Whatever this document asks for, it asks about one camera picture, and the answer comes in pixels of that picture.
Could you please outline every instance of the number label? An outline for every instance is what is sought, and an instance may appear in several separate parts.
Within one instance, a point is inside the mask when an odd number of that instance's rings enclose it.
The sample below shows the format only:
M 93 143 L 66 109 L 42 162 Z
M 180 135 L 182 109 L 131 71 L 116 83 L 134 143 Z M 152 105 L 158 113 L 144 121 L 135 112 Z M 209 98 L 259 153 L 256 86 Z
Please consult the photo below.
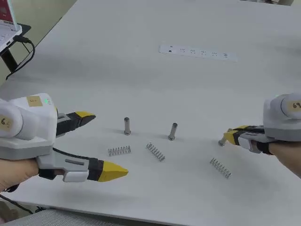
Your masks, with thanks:
M 13 125 L 13 120 L 0 114 L 0 121 L 0 129 L 9 132 Z
M 289 101 L 287 108 L 291 112 L 301 112 L 301 100 Z
M 42 107 L 42 101 L 39 96 L 29 96 L 27 97 L 27 102 L 29 107 Z

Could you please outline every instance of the metal shaft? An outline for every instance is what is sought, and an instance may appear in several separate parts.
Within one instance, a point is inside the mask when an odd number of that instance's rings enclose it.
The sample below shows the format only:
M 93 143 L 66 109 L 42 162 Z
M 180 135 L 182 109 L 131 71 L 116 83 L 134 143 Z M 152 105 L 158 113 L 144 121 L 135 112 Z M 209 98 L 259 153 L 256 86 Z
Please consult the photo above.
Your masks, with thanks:
M 169 140 L 174 140 L 174 134 L 175 134 L 175 131 L 177 130 L 177 127 L 178 127 L 178 124 L 174 122 L 173 126 L 171 127 L 170 134 L 168 136 Z
M 227 141 L 227 139 L 225 138 L 225 136 L 223 136 L 222 139 L 220 139 L 220 140 L 218 141 L 218 144 L 219 144 L 220 146 L 224 146 L 224 145 L 226 144 L 226 141 Z
M 131 130 L 130 130 L 130 119 L 128 117 L 124 118 L 124 134 L 125 135 L 130 135 Z

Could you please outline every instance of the compression spring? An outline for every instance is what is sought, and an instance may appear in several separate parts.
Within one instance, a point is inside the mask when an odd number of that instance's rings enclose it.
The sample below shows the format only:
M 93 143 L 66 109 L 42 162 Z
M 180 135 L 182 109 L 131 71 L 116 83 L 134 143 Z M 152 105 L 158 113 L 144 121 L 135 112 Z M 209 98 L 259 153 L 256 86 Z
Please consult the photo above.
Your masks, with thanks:
M 210 161 L 210 164 L 213 165 L 227 179 L 231 176 L 230 171 L 223 164 L 217 161 L 216 158 L 213 158 Z
M 146 148 L 150 150 L 159 161 L 163 161 L 165 159 L 165 156 L 152 144 L 152 142 L 149 142 L 146 145 Z
M 108 152 L 109 152 L 109 156 L 117 155 L 117 154 L 127 154 L 127 153 L 131 153 L 131 147 L 129 145 L 124 147 L 109 148 Z

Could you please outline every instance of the red screen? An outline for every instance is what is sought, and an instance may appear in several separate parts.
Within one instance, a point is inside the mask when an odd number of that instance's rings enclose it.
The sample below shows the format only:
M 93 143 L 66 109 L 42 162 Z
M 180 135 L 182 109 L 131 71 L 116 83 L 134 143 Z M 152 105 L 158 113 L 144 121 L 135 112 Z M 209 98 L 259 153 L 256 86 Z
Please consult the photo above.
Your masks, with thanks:
M 0 20 L 8 21 L 10 23 L 13 22 L 7 0 L 0 0 Z

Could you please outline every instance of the electrical outlet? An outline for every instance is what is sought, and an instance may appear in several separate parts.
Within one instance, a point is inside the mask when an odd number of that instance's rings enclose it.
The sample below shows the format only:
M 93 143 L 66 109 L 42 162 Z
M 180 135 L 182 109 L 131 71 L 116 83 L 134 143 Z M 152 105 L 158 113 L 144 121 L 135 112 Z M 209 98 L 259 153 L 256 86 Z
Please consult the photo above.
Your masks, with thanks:
M 190 57 L 201 57 L 216 60 L 227 60 L 237 62 L 236 54 L 233 53 L 219 53 L 217 51 L 210 51 L 204 48 L 191 48 L 185 46 L 174 46 L 174 45 L 160 45 L 160 53 L 168 53 L 175 55 L 183 55 Z

